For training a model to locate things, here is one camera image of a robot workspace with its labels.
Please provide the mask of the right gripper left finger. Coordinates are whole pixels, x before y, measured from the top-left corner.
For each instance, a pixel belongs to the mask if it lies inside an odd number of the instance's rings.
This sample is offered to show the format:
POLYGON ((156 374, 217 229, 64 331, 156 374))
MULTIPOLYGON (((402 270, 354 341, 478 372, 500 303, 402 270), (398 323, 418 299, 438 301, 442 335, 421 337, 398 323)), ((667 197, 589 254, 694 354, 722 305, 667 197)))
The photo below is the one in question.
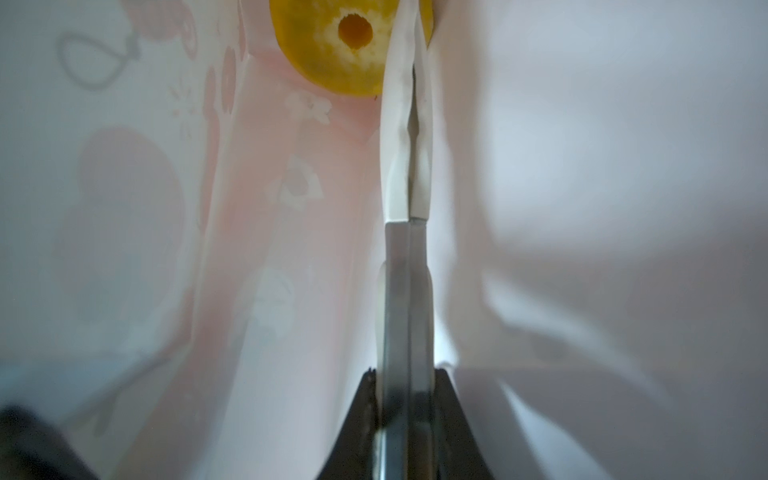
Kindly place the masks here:
POLYGON ((349 410, 317 480, 371 480, 378 430, 376 370, 363 373, 349 410))

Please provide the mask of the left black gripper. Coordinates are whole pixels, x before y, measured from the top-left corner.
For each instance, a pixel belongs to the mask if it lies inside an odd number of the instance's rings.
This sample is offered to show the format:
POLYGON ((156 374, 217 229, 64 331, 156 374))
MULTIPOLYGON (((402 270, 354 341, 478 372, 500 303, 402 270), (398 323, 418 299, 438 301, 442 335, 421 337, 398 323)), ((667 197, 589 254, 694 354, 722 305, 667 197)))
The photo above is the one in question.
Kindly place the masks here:
POLYGON ((1 410, 1 478, 98 479, 59 430, 18 405, 1 410))

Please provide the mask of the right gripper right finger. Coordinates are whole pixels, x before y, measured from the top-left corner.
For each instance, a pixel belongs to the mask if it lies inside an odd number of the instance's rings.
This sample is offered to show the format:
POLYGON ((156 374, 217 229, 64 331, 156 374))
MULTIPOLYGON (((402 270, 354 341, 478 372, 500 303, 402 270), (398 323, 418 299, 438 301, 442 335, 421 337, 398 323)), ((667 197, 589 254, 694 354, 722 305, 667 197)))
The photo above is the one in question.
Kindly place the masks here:
POLYGON ((435 370, 433 430, 441 480, 493 480, 445 369, 435 370))

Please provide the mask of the metal tongs white tips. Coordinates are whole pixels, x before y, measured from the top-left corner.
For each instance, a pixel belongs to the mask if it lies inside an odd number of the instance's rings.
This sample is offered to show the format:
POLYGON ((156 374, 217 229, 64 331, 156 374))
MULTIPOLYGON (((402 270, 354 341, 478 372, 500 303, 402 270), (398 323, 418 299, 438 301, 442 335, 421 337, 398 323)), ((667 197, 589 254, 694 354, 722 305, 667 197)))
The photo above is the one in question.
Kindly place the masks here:
POLYGON ((426 34, 417 1, 398 4, 380 122, 385 232, 380 361, 379 479, 433 479, 432 287, 426 255, 432 135, 426 34))

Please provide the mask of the red white paper bag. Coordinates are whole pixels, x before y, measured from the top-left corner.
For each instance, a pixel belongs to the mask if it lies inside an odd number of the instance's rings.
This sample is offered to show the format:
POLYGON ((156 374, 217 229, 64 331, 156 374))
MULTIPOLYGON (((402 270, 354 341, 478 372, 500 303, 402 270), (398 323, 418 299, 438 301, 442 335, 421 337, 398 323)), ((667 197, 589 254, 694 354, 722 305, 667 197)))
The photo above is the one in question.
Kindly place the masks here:
MULTIPOLYGON (((438 1, 435 361, 498 479, 767 475, 767 5, 438 1)), ((376 98, 265 1, 1 5, 1 402, 313 479, 376 363, 376 98)))

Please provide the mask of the yellow glazed ring donut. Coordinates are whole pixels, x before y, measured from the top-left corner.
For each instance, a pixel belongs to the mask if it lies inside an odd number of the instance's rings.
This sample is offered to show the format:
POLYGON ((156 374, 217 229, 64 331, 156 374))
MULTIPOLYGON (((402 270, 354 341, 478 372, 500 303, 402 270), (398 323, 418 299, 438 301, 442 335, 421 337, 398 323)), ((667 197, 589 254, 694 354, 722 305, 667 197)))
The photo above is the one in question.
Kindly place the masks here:
POLYGON ((397 1, 271 1, 277 43, 293 67, 334 93, 382 93, 397 1))

